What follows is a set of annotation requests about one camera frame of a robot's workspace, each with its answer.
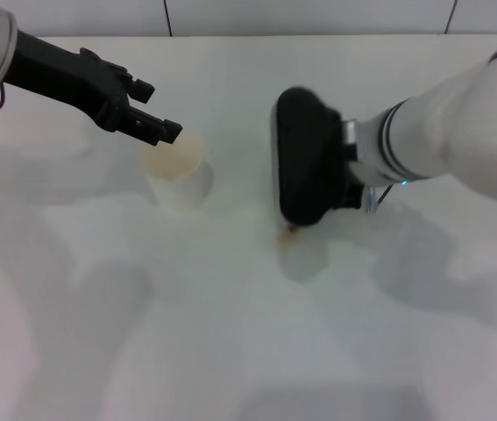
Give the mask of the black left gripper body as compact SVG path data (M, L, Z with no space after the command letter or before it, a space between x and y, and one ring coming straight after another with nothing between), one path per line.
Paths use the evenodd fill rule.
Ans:
M128 111L127 70L86 48L79 53L19 31L4 82L82 111L115 132Z

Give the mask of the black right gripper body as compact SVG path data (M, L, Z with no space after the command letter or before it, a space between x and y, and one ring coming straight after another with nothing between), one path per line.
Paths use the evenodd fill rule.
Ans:
M333 209L358 210L362 206L362 197L363 183L352 173L345 173L334 196Z

